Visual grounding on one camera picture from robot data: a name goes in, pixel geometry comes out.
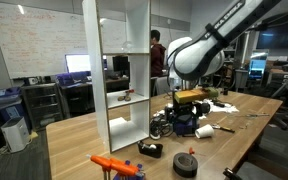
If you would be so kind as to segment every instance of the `white bookshelf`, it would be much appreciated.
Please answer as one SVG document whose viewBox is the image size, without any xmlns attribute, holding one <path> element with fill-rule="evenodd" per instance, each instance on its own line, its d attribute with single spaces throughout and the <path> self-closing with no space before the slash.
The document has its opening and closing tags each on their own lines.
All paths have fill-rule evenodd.
<svg viewBox="0 0 288 180">
<path fill-rule="evenodd" d="M 113 152 L 149 137 L 150 1 L 84 0 L 83 13 L 92 67 L 98 132 L 107 149 Z M 125 26 L 122 28 L 111 26 L 111 31 L 104 29 L 109 25 L 101 25 L 100 19 L 109 19 L 112 14 L 125 18 Z M 120 24 L 113 20 L 108 22 Z M 121 42 L 108 44 L 107 37 L 114 37 L 114 34 L 110 33 L 124 33 L 123 36 L 119 36 Z M 125 42 L 130 42 L 131 48 L 122 49 L 125 47 L 123 46 Z M 102 55 L 128 56 L 130 89 L 134 89 L 134 93 L 130 93 L 131 101 L 117 100 L 119 96 L 125 95 L 125 91 L 106 92 Z M 125 117 L 109 119 L 109 110 L 122 106 L 128 106 L 130 111 L 125 117 L 129 117 L 129 120 L 125 120 L 127 119 Z"/>
</svg>

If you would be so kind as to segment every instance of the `computer monitor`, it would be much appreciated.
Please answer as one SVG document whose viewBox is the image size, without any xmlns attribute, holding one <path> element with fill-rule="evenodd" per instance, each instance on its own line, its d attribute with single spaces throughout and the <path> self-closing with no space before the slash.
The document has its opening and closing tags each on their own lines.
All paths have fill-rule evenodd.
<svg viewBox="0 0 288 180">
<path fill-rule="evenodd" d="M 253 50 L 249 65 L 249 79 L 262 79 L 266 66 L 268 50 Z"/>
<path fill-rule="evenodd" d="M 114 56 L 113 57 L 113 70 L 120 71 L 122 75 L 127 75 L 126 73 L 130 69 L 130 63 L 128 62 L 127 56 Z"/>
<path fill-rule="evenodd" d="M 91 62 L 88 54 L 67 54 L 65 55 L 65 59 L 69 73 L 91 71 Z M 102 60 L 103 68 L 107 70 L 107 58 L 105 55 L 103 55 Z"/>
</svg>

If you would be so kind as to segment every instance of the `wooden table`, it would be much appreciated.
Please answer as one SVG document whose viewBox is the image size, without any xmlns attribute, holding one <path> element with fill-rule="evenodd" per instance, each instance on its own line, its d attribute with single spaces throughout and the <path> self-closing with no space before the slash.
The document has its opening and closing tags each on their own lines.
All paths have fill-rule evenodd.
<svg viewBox="0 0 288 180">
<path fill-rule="evenodd" d="M 112 154 L 104 149 L 97 127 L 95 113 L 60 121 L 47 126 L 47 141 L 53 179 L 102 179 L 101 167 L 85 157 L 86 154 L 115 157 L 120 160 L 130 160 L 132 164 L 143 164 L 146 179 L 181 179 L 172 168 L 173 157 L 179 152 L 188 152 L 192 147 L 198 161 L 196 179 L 224 179 L 223 170 L 228 167 L 238 168 L 240 161 L 249 148 L 260 137 L 263 129 L 272 115 L 281 105 L 281 101 L 258 96 L 229 92 L 228 96 L 221 95 L 223 102 L 232 103 L 239 109 L 238 113 L 210 113 L 201 120 L 201 126 L 218 122 L 230 127 L 235 133 L 215 130 L 212 138 L 198 139 L 196 137 L 163 137 L 154 141 L 144 140 L 145 143 L 163 144 L 162 157 L 151 158 L 139 153 L 136 144 L 125 147 Z M 151 99 L 151 114 L 164 108 L 171 102 L 165 95 Z M 116 108 L 110 111 L 110 116 L 119 117 L 128 111 L 127 108 Z M 249 113 L 267 113 L 271 116 L 257 118 L 237 117 Z"/>
</svg>

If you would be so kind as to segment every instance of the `office chair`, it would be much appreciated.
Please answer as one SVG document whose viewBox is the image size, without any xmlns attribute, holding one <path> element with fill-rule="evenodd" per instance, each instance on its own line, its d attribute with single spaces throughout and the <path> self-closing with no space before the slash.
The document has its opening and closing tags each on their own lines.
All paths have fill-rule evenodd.
<svg viewBox="0 0 288 180">
<path fill-rule="evenodd" d="M 154 84 L 154 92 L 156 95 L 171 92 L 169 85 L 167 84 L 167 77 L 159 77 Z"/>
</svg>

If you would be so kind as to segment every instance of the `whiteboard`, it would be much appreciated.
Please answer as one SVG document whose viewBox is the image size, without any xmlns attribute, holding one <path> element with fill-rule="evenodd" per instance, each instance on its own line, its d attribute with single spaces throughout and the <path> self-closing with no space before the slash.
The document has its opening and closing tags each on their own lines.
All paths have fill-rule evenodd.
<svg viewBox="0 0 288 180">
<path fill-rule="evenodd" d="M 65 54 L 87 54 L 82 15 L 0 3 L 0 47 L 11 79 L 67 72 Z"/>
</svg>

